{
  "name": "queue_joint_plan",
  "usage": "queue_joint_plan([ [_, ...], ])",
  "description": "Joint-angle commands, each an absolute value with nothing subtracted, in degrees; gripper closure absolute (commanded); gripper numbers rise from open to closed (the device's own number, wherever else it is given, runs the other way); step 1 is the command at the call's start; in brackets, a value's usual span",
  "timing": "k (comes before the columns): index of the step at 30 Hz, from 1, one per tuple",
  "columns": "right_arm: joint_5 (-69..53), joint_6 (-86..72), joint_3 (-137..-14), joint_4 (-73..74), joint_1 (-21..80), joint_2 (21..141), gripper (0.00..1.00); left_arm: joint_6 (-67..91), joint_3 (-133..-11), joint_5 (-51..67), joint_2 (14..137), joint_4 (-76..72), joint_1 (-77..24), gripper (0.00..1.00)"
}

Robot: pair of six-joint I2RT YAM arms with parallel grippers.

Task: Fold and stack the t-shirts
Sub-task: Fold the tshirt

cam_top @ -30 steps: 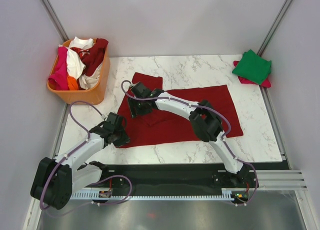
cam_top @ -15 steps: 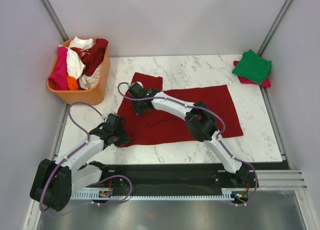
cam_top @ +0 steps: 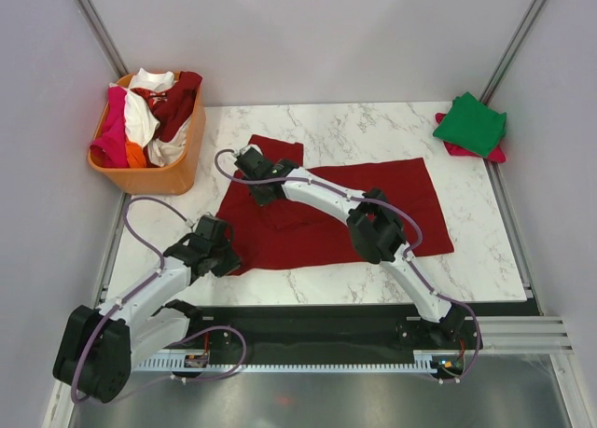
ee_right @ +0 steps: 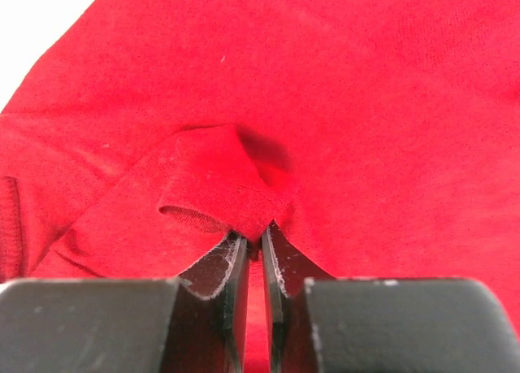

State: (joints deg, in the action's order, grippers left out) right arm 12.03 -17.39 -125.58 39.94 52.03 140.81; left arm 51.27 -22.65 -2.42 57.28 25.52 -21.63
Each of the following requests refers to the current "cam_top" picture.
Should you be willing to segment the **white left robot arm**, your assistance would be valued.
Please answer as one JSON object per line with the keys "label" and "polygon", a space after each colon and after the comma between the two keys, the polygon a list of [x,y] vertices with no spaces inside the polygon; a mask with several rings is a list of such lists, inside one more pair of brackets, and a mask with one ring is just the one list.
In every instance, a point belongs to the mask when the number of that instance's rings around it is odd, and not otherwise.
{"label": "white left robot arm", "polygon": [[197,346],[204,324],[177,294],[200,277],[222,277],[241,265],[232,248],[232,226],[204,215],[195,230],[159,255],[156,268],[96,308],[69,315],[54,365],[54,379],[102,403],[114,400],[132,369],[179,341]]}

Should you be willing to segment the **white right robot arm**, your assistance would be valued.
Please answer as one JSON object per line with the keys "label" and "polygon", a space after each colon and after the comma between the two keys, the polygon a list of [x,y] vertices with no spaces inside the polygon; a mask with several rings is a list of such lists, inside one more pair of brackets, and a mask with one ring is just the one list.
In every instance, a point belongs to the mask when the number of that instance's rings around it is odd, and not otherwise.
{"label": "white right robot arm", "polygon": [[386,270],[410,297],[427,322],[427,336],[434,345],[449,347],[461,336],[466,309],[444,296],[426,277],[404,232],[404,223],[414,221],[390,204],[381,190],[342,187],[286,159],[273,163],[254,145],[233,156],[243,174],[242,182],[258,204],[289,200],[344,224],[358,255]]}

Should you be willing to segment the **dark red t-shirt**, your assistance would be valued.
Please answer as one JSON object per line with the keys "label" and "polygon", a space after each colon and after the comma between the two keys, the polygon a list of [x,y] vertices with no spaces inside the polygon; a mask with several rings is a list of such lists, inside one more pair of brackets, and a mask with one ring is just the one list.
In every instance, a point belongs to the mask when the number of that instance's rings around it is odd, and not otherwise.
{"label": "dark red t-shirt", "polygon": [[[380,189],[389,202],[415,222],[404,226],[416,256],[453,252],[437,193],[421,158],[313,168],[319,177],[353,189]],[[337,219],[307,205],[277,200],[260,207],[247,186],[229,185],[216,213],[231,224],[232,248],[242,265],[251,269],[297,269],[354,263],[347,228]]]}

